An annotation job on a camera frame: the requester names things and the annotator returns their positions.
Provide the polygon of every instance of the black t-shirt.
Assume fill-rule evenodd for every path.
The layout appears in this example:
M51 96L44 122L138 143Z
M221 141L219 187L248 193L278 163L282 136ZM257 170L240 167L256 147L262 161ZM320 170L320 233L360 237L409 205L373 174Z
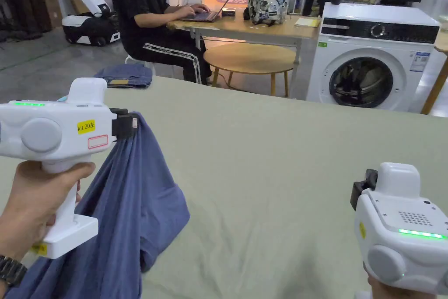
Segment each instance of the black t-shirt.
M167 0L115 0L119 31L125 48L135 46L142 39L157 40L167 33L167 27L141 28L135 23L138 14L164 14L168 8Z

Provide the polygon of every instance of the watch strap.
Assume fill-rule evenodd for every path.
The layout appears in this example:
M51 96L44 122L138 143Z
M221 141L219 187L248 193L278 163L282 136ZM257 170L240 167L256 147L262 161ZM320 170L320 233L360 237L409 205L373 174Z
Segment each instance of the watch strap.
M27 270L19 261L0 255L0 279L8 286L19 286Z

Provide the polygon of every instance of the yellow notebook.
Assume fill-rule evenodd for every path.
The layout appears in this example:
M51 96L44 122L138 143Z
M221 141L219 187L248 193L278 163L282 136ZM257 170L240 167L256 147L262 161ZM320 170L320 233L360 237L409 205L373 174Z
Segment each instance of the yellow notebook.
M308 26L308 27L317 27L319 26L320 19L318 18L300 18L295 23L296 26Z

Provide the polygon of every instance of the backpack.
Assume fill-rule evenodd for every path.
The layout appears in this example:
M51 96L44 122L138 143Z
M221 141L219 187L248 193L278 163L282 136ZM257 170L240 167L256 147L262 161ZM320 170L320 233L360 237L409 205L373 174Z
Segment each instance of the backpack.
M286 0L249 0L249 16L256 25L283 23L287 14Z

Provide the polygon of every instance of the washing machine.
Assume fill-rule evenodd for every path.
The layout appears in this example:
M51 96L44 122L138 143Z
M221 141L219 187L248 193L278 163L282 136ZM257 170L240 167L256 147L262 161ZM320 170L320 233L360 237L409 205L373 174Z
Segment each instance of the washing machine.
M306 100L408 111L439 28L418 8L325 4Z

